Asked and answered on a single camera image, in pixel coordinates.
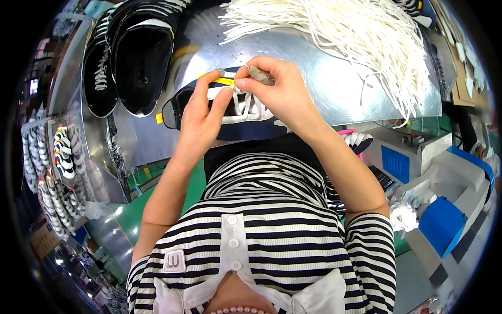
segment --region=pearl necklace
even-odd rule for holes
[[[242,306],[232,306],[231,308],[224,308],[224,309],[219,309],[216,312],[211,312],[211,314],[226,314],[230,312],[250,312],[252,314],[269,314],[268,312],[265,312],[263,310],[258,310],[256,307],[250,308],[249,306],[242,307]]]

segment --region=woman's left hand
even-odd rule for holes
[[[217,78],[219,78],[218,71],[214,70],[197,80],[195,90],[181,118],[181,133],[174,155],[193,167],[216,140],[223,114],[232,99],[233,89],[223,88],[213,100],[209,110],[207,90],[209,83]]]

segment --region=white collar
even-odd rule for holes
[[[272,288],[258,286],[249,281],[245,272],[237,272],[241,280],[254,292],[271,303],[293,314],[344,314],[345,281],[340,270],[333,269],[322,279],[311,284],[293,296]],[[183,314],[186,309],[200,306],[216,293],[225,273],[214,275],[209,280],[185,290],[171,289],[158,278],[154,278],[156,298],[154,314]]]

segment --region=shirt logo patch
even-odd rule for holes
[[[187,270],[185,265],[185,254],[183,250],[167,252],[164,255],[164,268],[165,273],[178,273]]]

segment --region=striped shirt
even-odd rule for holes
[[[173,254],[181,254],[182,271],[169,270]],[[288,299],[320,286],[325,276],[340,275],[345,313],[394,309],[396,259],[389,219],[363,214],[345,230],[327,208],[323,177],[281,153],[240,155],[213,173],[201,201],[157,241],[150,256],[132,266],[129,311],[152,313],[160,282],[179,292],[180,313],[200,314],[211,295],[196,303],[185,297],[229,270],[242,271],[248,285],[274,291],[277,298],[269,301],[279,314],[302,312]],[[154,278],[161,281],[154,284]],[[319,289],[315,295],[322,293]]]

